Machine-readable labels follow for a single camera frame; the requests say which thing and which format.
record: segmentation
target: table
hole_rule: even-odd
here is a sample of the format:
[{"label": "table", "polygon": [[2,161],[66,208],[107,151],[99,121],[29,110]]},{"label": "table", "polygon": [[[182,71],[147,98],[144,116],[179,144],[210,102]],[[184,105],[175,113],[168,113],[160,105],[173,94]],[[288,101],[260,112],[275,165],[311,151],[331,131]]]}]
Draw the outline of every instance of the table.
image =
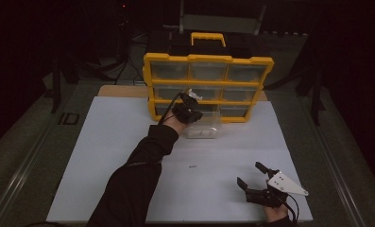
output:
[{"label": "table", "polygon": [[[105,86],[94,99],[47,220],[86,222],[109,176],[146,135],[152,121],[141,87]],[[181,137],[162,161],[162,175],[150,203],[150,223],[226,223],[264,220],[261,206],[247,203],[236,183],[264,189],[261,162],[299,183],[272,105],[259,101],[247,123],[224,124],[217,139]],[[308,203],[295,196],[299,220],[312,220]]]}]

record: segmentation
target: dark background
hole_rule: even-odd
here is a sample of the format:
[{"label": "dark background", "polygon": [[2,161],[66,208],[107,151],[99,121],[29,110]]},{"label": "dark background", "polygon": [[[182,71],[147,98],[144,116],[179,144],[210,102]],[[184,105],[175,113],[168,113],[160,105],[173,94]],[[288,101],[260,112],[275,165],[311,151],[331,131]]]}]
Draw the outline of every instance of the dark background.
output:
[{"label": "dark background", "polygon": [[[0,138],[45,92],[52,50],[65,46],[84,61],[127,51],[119,44],[118,9],[142,31],[179,23],[178,1],[0,1]],[[186,12],[249,16],[252,1],[185,1]],[[126,9],[119,6],[126,4]],[[261,32],[309,33],[322,84],[346,120],[375,175],[375,2],[271,1]]]}]

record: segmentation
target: hand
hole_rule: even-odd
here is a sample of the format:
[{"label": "hand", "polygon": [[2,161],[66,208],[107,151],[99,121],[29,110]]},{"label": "hand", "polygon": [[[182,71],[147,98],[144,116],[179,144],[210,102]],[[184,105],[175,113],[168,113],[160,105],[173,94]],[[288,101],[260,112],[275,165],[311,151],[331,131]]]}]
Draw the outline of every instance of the hand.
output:
[{"label": "hand", "polygon": [[181,135],[184,129],[188,127],[187,124],[179,122],[171,111],[167,113],[164,119],[163,124],[174,129],[179,135]]},{"label": "hand", "polygon": [[266,215],[266,222],[273,222],[288,216],[288,209],[283,204],[280,207],[263,206],[263,209]]}]

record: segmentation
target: black jacket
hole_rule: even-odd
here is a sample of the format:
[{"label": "black jacket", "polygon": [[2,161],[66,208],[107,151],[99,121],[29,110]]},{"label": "black jacket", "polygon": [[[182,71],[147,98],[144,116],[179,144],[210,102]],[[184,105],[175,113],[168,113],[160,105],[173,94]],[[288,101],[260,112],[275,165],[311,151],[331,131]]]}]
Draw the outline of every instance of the black jacket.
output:
[{"label": "black jacket", "polygon": [[[172,152],[179,135],[165,125],[150,126],[128,161],[110,177],[104,195],[88,221],[88,227],[144,226],[146,213],[161,176],[161,159]],[[287,218],[270,227],[292,226]]]}]

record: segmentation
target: floor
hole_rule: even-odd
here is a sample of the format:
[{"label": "floor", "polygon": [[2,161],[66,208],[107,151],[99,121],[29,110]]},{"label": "floor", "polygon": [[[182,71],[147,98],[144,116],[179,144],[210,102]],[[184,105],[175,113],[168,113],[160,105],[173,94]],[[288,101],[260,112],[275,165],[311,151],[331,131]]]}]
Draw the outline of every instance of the floor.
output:
[{"label": "floor", "polygon": [[[288,74],[306,37],[261,36],[276,63],[265,82],[270,84]],[[135,40],[144,42],[146,36],[136,35]],[[45,220],[94,96],[104,84],[144,85],[144,53],[143,44],[130,48],[122,73],[119,67],[107,74],[118,78],[116,82],[81,71],[78,84],[62,80],[62,102],[56,113],[51,113],[52,98],[42,96],[0,140],[0,226],[26,226]],[[45,82],[49,88],[49,75]],[[296,79],[265,93],[275,109],[300,180],[311,192],[307,200],[314,220],[300,226],[375,226],[375,179],[361,150],[327,88],[322,88],[324,110],[319,112],[320,126],[316,126],[308,114],[311,94],[297,96],[298,82]],[[63,114],[78,115],[79,120],[73,125],[63,124]]]}]

